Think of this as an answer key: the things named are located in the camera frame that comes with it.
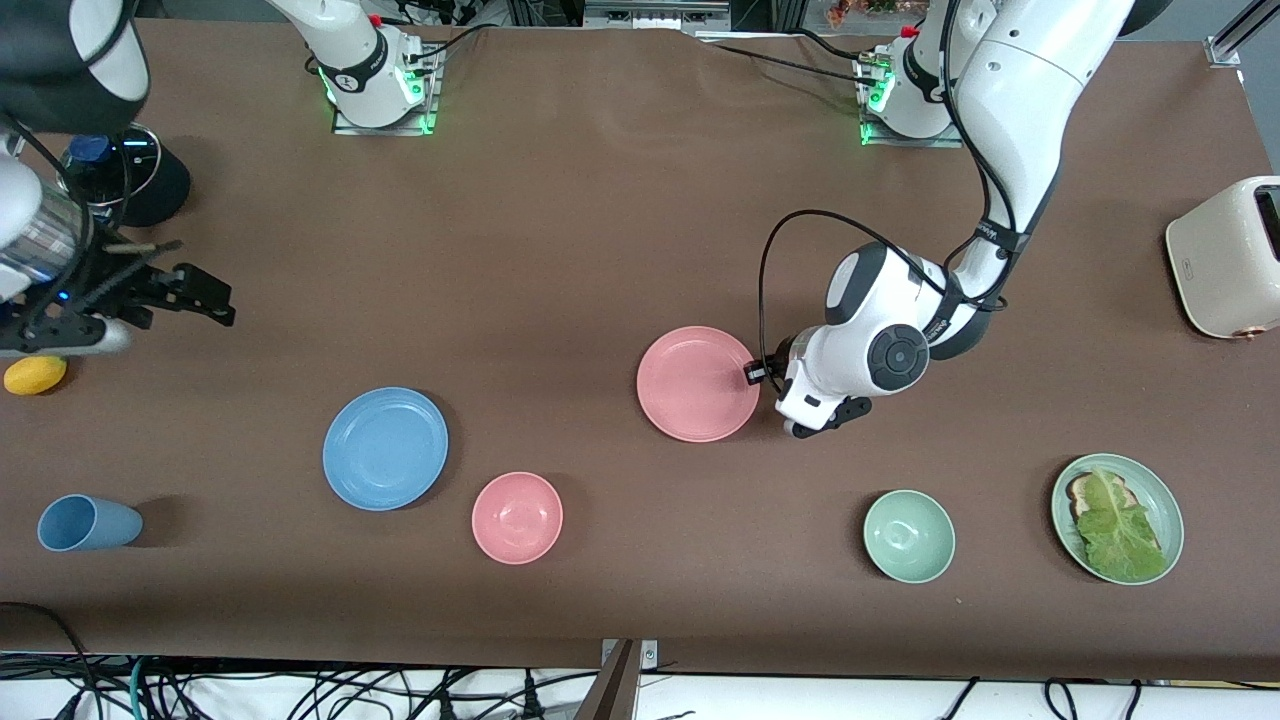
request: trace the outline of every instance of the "green plate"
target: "green plate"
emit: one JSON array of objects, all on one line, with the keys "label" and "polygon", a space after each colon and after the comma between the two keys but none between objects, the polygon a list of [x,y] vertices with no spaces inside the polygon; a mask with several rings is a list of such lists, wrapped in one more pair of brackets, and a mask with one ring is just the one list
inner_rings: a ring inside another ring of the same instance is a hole
[{"label": "green plate", "polygon": [[[1160,541],[1160,548],[1165,551],[1165,571],[1156,575],[1149,580],[1143,580],[1140,583],[1129,583],[1124,580],[1115,580],[1108,578],[1093,568],[1084,560],[1084,538],[1080,537],[1079,530],[1075,529],[1075,518],[1071,516],[1071,498],[1066,495],[1066,487],[1071,484],[1071,480],[1079,478],[1080,475],[1087,475],[1093,470],[1107,470],[1115,473],[1124,478],[1125,486],[1133,491],[1137,496],[1138,502],[1147,509],[1147,520],[1151,523],[1151,529],[1156,532],[1156,539]],[[1050,498],[1050,511],[1053,516],[1053,529],[1057,530],[1059,539],[1062,541],[1062,547],[1084,568],[1093,575],[1107,580],[1108,583],[1116,583],[1119,585],[1146,585],[1148,583],[1155,583],[1160,578],[1164,578],[1174,569],[1178,564],[1178,559],[1183,555],[1183,512],[1178,509],[1178,501],[1174,500],[1174,493],[1169,492],[1169,486],[1161,482],[1146,465],[1123,457],[1120,455],[1111,455],[1107,452],[1100,452],[1097,455],[1085,455],[1066,466],[1062,474],[1057,477],[1057,482],[1053,484],[1053,496]]]},{"label": "green plate", "polygon": [[956,530],[938,501],[914,489],[884,493],[863,523],[872,562],[902,583],[927,583],[951,565]]}]

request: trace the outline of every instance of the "pink bowl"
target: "pink bowl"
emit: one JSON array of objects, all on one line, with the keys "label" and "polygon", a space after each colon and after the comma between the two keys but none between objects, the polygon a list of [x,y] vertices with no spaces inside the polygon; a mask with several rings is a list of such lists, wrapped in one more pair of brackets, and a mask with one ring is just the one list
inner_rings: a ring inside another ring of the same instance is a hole
[{"label": "pink bowl", "polygon": [[564,507],[556,488],[532,473],[494,478],[471,509],[476,544],[506,565],[524,565],[547,555],[563,521]]},{"label": "pink bowl", "polygon": [[636,395],[657,428],[685,442],[736,433],[755,413],[760,386],[746,383],[751,352],[716,328],[689,327],[658,338],[640,360]]}]

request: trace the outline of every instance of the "yellow lemon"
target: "yellow lemon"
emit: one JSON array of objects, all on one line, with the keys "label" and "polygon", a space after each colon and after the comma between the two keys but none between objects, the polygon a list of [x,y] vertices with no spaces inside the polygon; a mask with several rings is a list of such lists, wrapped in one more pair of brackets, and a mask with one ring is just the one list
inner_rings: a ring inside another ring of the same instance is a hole
[{"label": "yellow lemon", "polygon": [[63,357],[23,357],[4,372],[4,388],[13,395],[40,395],[67,374]]}]

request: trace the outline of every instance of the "bowl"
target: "bowl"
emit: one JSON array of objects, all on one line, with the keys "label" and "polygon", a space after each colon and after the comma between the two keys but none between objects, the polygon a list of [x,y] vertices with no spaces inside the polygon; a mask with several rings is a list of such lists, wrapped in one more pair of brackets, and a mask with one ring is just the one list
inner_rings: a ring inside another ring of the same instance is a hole
[{"label": "bowl", "polygon": [[541,475],[507,473],[480,491],[471,509],[471,533],[485,555],[503,565],[526,565],[547,555],[559,538],[564,506]]},{"label": "bowl", "polygon": [[947,511],[914,489],[896,489],[872,503],[863,542],[881,571],[911,584],[937,579],[956,553],[956,530]]}]

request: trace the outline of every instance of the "cup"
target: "cup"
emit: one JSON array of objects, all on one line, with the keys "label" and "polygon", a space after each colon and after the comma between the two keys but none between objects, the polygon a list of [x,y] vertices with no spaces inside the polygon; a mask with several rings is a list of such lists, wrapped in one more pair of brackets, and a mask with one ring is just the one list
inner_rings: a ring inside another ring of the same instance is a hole
[{"label": "cup", "polygon": [[142,532],[138,511],[87,495],[55,500],[40,516],[36,537],[45,550],[104,550],[133,542]]}]

